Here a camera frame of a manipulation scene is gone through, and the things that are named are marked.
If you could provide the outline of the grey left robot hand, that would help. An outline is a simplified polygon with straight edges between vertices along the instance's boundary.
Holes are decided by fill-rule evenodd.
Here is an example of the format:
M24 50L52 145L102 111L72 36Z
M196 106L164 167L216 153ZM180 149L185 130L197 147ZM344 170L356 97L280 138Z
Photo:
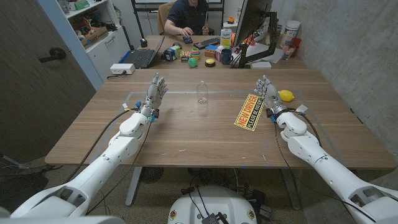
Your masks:
M159 73L156 73L147 89L144 102L141 104L140 114L148 118L162 104L163 96L167 90L164 77L159 77Z

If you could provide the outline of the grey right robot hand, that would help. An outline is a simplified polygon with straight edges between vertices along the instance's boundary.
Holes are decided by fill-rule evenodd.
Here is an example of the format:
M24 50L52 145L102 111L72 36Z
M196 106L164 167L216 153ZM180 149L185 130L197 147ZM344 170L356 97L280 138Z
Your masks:
M275 86L265 75L256 82L254 92L263 99L266 108L270 109L273 115L279 116L287 111Z

